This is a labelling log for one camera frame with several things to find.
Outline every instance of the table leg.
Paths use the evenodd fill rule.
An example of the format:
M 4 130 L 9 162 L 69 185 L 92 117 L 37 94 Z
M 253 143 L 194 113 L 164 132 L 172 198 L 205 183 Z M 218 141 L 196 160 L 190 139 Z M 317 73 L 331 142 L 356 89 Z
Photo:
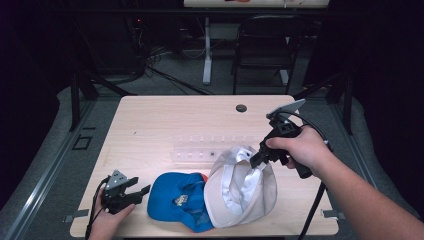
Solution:
M 280 79 L 281 84 L 283 86 L 287 86 L 287 82 L 289 81 L 289 74 L 287 73 L 287 70 L 280 70 Z
M 205 19 L 205 68 L 203 70 L 203 84 L 211 83 L 212 57 L 209 18 Z

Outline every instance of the wooden table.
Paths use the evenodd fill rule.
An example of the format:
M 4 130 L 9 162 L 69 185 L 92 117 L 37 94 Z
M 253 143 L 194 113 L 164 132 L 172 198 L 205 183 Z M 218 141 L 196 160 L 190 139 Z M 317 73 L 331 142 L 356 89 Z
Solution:
M 130 96 L 117 109 L 109 133 L 81 200 L 79 210 L 90 209 L 100 181 L 118 169 L 127 177 L 139 177 L 126 193 L 140 191 L 162 173 L 177 171 L 209 174 L 213 159 L 178 160 L 176 151 L 190 148 L 219 151 L 240 141 L 258 149 L 258 143 L 271 130 L 265 114 L 293 101 L 291 96 Z M 246 112 L 237 112 L 244 104 Z M 273 163 L 278 184 L 278 200 L 267 216 L 245 225 L 193 233 L 182 223 L 159 222 L 147 215 L 149 194 L 137 205 L 118 229 L 121 237 L 222 237 L 286 236 L 301 232 L 313 203 L 319 179 L 300 179 L 295 170 Z M 321 210 L 331 210 L 324 194 L 309 227 L 308 235 L 332 235 L 338 231 L 334 219 Z M 76 218 L 70 232 L 85 233 L 89 217 Z

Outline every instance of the black cable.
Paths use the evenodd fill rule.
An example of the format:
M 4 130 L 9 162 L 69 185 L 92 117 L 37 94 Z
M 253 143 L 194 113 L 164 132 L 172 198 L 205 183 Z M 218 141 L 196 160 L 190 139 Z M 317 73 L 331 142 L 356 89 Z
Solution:
M 86 240 L 88 240 L 88 238 L 90 237 L 91 227 L 93 225 L 94 220 L 96 220 L 99 213 L 103 210 L 103 208 L 100 209 L 100 211 L 97 213 L 96 217 L 94 217 L 94 210 L 96 209 L 96 201 L 97 201 L 97 197 L 99 195 L 100 188 L 102 187 L 103 184 L 107 183 L 109 181 L 109 179 L 110 179 L 110 176 L 103 179 L 100 182 L 99 186 L 97 186 L 96 193 L 94 194 L 94 197 L 93 197 L 93 203 L 91 205 L 90 220 L 88 221 L 87 229 L 85 230 L 85 239 Z
M 188 95 L 188 93 L 186 91 L 184 91 L 184 89 L 182 89 L 180 86 L 178 86 L 175 82 L 170 81 L 172 85 L 174 85 L 174 87 L 180 89 L 181 92 L 183 92 L 185 95 Z
M 109 80 L 109 82 L 111 82 L 115 85 L 119 85 L 119 84 L 123 84 L 123 83 L 129 83 L 129 82 L 133 82 L 133 81 L 141 78 L 143 75 L 144 75 L 144 69 L 140 70 L 139 72 L 132 74 L 129 77 L 117 79 L 117 80 Z
M 93 223 L 95 220 L 96 220 L 96 218 L 99 216 L 99 214 L 103 211 L 103 210 L 105 210 L 106 209 L 106 206 L 109 204 L 109 202 L 110 202 L 110 198 L 109 198 L 109 200 L 106 202 L 106 204 L 97 212 L 97 214 L 96 214 L 96 216 L 93 218 L 93 220 L 91 221 L 91 223 Z
M 321 138 L 324 140 L 324 142 L 327 145 L 328 149 L 330 149 L 330 151 L 332 151 L 329 141 L 327 140 L 327 138 L 324 136 L 324 133 L 318 128 L 317 125 L 315 125 L 314 123 L 312 123 L 308 119 L 300 116 L 299 114 L 297 114 L 295 112 L 285 111 L 285 110 L 279 110 L 278 113 L 287 113 L 287 114 L 293 115 L 295 117 L 298 117 L 302 121 L 306 122 L 305 125 L 310 125 L 313 129 L 315 129 L 315 131 L 317 131 L 318 134 L 321 136 Z M 319 188 L 318 188 L 317 195 L 315 196 L 314 203 L 312 204 L 312 207 L 309 210 L 308 217 L 306 218 L 305 224 L 303 225 L 303 229 L 302 229 L 302 232 L 300 233 L 300 235 L 298 237 L 298 240 L 302 240 L 305 237 L 306 232 L 308 231 L 309 225 L 312 222 L 312 218 L 314 217 L 314 214 L 315 214 L 315 212 L 316 212 L 316 210 L 318 208 L 318 205 L 319 205 L 319 203 L 321 201 L 322 196 L 324 195 L 324 191 L 326 190 L 326 188 L 327 187 L 325 186 L 325 184 L 323 182 L 321 182 L 321 184 L 319 185 Z
M 179 79 L 177 79 L 175 77 L 172 77 L 172 76 L 170 76 L 170 75 L 168 75 L 166 73 L 163 73 L 163 72 L 161 72 L 161 71 L 159 71 L 157 69 L 154 69 L 154 68 L 152 68 L 150 66 L 147 66 L 147 68 L 150 69 L 153 73 L 155 73 L 155 74 L 157 74 L 157 75 L 159 75 L 159 76 L 161 76 L 163 78 L 166 78 L 166 79 L 168 79 L 168 80 L 170 80 L 172 82 L 178 83 L 178 84 L 180 84 L 180 85 L 182 85 L 182 86 L 184 86 L 186 88 L 189 88 L 189 89 L 191 89 L 191 90 L 193 90 L 193 91 L 195 91 L 195 92 L 197 92 L 197 93 L 199 93 L 201 95 L 210 95 L 210 94 L 213 94 L 211 91 L 209 91 L 207 89 L 199 88 L 199 87 L 196 87 L 194 85 L 191 85 L 191 84 L 188 84 L 186 82 L 183 82 L 183 81 L 181 81 L 181 80 L 179 80 Z
M 305 237 L 306 232 L 308 231 L 309 225 L 312 222 L 312 218 L 314 217 L 314 214 L 315 214 L 315 212 L 318 208 L 318 205 L 321 201 L 322 196 L 324 195 L 324 191 L 325 191 L 326 188 L 327 187 L 325 186 L 325 184 L 323 182 L 321 182 L 321 184 L 319 185 L 318 192 L 317 192 L 317 195 L 315 197 L 314 203 L 312 204 L 311 210 L 309 210 L 308 217 L 306 218 L 305 225 L 303 225 L 303 229 L 302 229 L 302 232 L 300 233 L 300 235 L 298 237 L 298 240 L 302 240 Z
M 90 53 L 97 58 L 97 60 L 99 61 L 99 63 L 101 65 L 103 65 L 104 67 L 107 68 L 107 71 L 108 72 L 110 72 L 112 74 L 116 74 L 114 71 L 111 71 L 110 70 L 110 67 L 106 63 L 104 63 L 103 60 L 101 59 L 101 57 L 97 54 L 97 51 L 90 44 L 90 41 L 86 38 L 86 36 L 83 34 L 83 31 L 81 30 L 81 27 L 79 26 L 79 24 L 77 23 L 77 21 L 75 19 L 72 19 L 72 24 L 74 25 L 75 29 L 79 33 L 79 36 L 81 37 L 81 39 L 84 41 L 84 43 L 88 47 L 88 50 L 90 51 Z M 140 62 L 140 69 L 135 74 L 132 74 L 128 78 L 117 80 L 116 82 L 114 82 L 114 84 L 122 84 L 122 83 L 127 83 L 127 82 L 135 81 L 138 78 L 140 78 L 141 76 L 143 76 L 143 73 L 144 73 L 143 62 Z

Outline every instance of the wire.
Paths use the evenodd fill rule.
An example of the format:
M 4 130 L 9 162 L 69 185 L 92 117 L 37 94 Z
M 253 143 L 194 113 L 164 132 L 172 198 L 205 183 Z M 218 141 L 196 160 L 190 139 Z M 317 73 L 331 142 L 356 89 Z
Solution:
M 99 214 L 103 211 L 103 210 L 106 210 L 106 206 L 109 204 L 109 202 L 110 202 L 110 198 L 109 198 L 109 200 L 106 202 L 106 204 L 104 204 L 104 206 L 97 212 L 97 214 L 96 214 L 96 216 L 93 218 L 93 221 L 91 221 L 91 223 L 93 223 L 96 219 L 97 219 L 97 217 L 99 216 Z
M 198 55 L 196 55 L 196 56 L 191 56 L 191 55 L 187 54 L 187 52 L 190 52 L 190 51 L 202 51 L 202 52 L 201 52 L 201 53 L 199 53 L 199 54 L 198 54 Z M 192 59 L 195 59 L 195 58 L 201 57 L 201 56 L 203 55 L 203 53 L 205 53 L 205 51 L 206 51 L 206 48 L 203 48 L 203 49 L 183 50 L 182 52 L 184 53 L 184 55 L 185 55 L 186 57 L 188 57 L 188 58 L 192 58 Z
M 319 185 L 314 203 L 312 204 L 311 210 L 309 210 L 308 217 L 306 218 L 305 225 L 303 226 L 302 232 L 300 233 L 298 237 L 299 240 L 302 240 L 305 237 L 306 232 L 308 231 L 309 225 L 311 224 L 312 218 L 314 217 L 314 214 L 318 208 L 318 204 L 320 203 L 321 198 L 324 195 L 325 189 L 327 189 L 327 187 L 325 186 L 323 182 L 321 182 L 321 184 Z
M 318 132 L 318 134 L 321 136 L 321 138 L 324 140 L 324 142 L 327 145 L 328 149 L 330 149 L 330 151 L 332 151 L 329 141 L 327 140 L 327 138 L 324 136 L 324 133 L 318 128 L 317 125 L 315 125 L 314 123 L 312 123 L 308 119 L 300 116 L 300 114 L 297 114 L 295 112 L 286 111 L 286 110 L 278 110 L 277 113 L 287 113 L 287 114 L 293 115 L 295 117 L 298 117 L 302 121 L 306 122 L 305 125 L 310 125 L 313 129 L 315 129 Z M 325 186 L 325 184 L 323 182 L 321 182 L 321 184 L 319 185 L 319 188 L 318 188 L 317 195 L 315 196 L 315 200 L 314 200 L 314 202 L 312 204 L 311 209 L 309 210 L 309 214 L 308 214 L 308 217 L 306 218 L 306 221 L 305 221 L 305 224 L 303 226 L 302 232 L 300 233 L 300 235 L 298 237 L 298 240 L 302 240 L 305 237 L 306 232 L 308 231 L 309 225 L 312 222 L 312 218 L 314 217 L 314 214 L 315 214 L 315 212 L 316 212 L 316 210 L 318 208 L 318 205 L 319 205 L 319 203 L 321 201 L 321 198 L 324 195 L 324 191 L 326 189 L 327 189 L 327 187 Z
M 133 81 L 139 79 L 140 77 L 142 77 L 143 74 L 144 74 L 144 71 L 145 70 L 143 69 L 142 71 L 137 72 L 137 73 L 129 76 L 128 78 L 122 78 L 122 79 L 117 79 L 117 80 L 108 79 L 108 81 L 111 82 L 111 83 L 114 83 L 115 85 L 119 85 L 119 84 L 123 84 L 123 83 L 128 83 L 128 82 L 133 82 Z
M 202 30 L 203 35 L 205 35 L 205 31 L 203 30 L 203 25 L 200 23 L 199 18 L 196 18 L 197 24 L 199 24 L 200 30 Z
M 184 94 L 188 95 L 188 93 L 186 91 L 184 91 L 184 89 L 182 89 L 180 86 L 178 86 L 175 82 L 170 81 L 170 83 L 172 85 L 174 85 L 176 88 L 180 89 L 181 92 L 183 92 Z
M 103 207 L 102 209 L 100 209 L 100 211 L 94 217 L 94 210 L 96 209 L 96 201 L 97 201 L 97 197 L 99 195 L 100 188 L 103 184 L 107 183 L 109 181 L 109 179 L 110 179 L 110 176 L 107 176 L 107 178 L 103 179 L 100 182 L 99 186 L 97 186 L 96 193 L 94 194 L 94 197 L 93 197 L 93 203 L 91 205 L 90 220 L 88 221 L 87 229 L 85 230 L 85 239 L 90 238 L 91 227 L 93 226 L 93 222 L 94 222 L 94 220 L 96 220 L 96 218 L 100 214 L 100 212 L 102 210 L 104 210 L 104 207 Z
M 199 88 L 199 87 L 196 87 L 196 86 L 194 86 L 194 85 L 191 85 L 191 84 L 189 84 L 189 83 L 186 83 L 186 82 L 184 82 L 184 81 L 181 81 L 181 80 L 179 80 L 179 79 L 177 79 L 177 78 L 175 78 L 175 77 L 172 77 L 172 76 L 170 76 L 170 75 L 168 75 L 168 74 L 166 74 L 166 73 L 163 73 L 163 72 L 161 72 L 161 71 L 159 71 L 159 70 L 156 70 L 156 69 L 154 69 L 153 67 L 150 67 L 150 66 L 147 66 L 147 68 L 148 69 L 150 69 L 154 74 L 156 74 L 156 75 L 158 75 L 158 76 L 160 76 L 160 77 L 163 77 L 163 78 L 165 78 L 165 79 L 167 79 L 167 80 L 169 80 L 169 81 L 171 81 L 172 83 L 178 83 L 178 84 L 180 84 L 180 85 L 182 85 L 182 86 L 184 86 L 184 87 L 186 87 L 186 88 L 188 88 L 188 89 L 191 89 L 191 90 L 193 90 L 193 91 L 195 91 L 195 92 L 197 92 L 197 93 L 199 93 L 199 94 L 201 94 L 201 95 L 210 95 L 210 94 L 212 94 L 212 95 L 214 95 L 214 93 L 213 92 L 211 92 L 211 91 L 209 91 L 209 90 L 207 90 L 207 89 L 204 89 L 204 88 Z

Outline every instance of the chair leg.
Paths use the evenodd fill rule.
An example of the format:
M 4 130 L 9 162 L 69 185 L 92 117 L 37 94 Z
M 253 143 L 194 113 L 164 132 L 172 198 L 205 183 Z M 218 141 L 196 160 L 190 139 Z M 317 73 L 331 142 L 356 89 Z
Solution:
M 237 86 L 237 66 L 234 65 L 234 72 L 233 72 L 233 95 L 236 95 L 236 86 Z
M 233 63 L 231 64 L 231 75 L 234 74 L 234 68 L 236 67 L 236 60 L 233 60 Z
M 285 95 L 289 94 L 289 89 L 290 89 L 290 85 L 291 85 L 291 79 L 292 79 L 292 75 L 293 75 L 293 68 L 289 70 L 289 79 L 287 80 L 287 86 L 286 86 L 286 91 L 284 92 Z

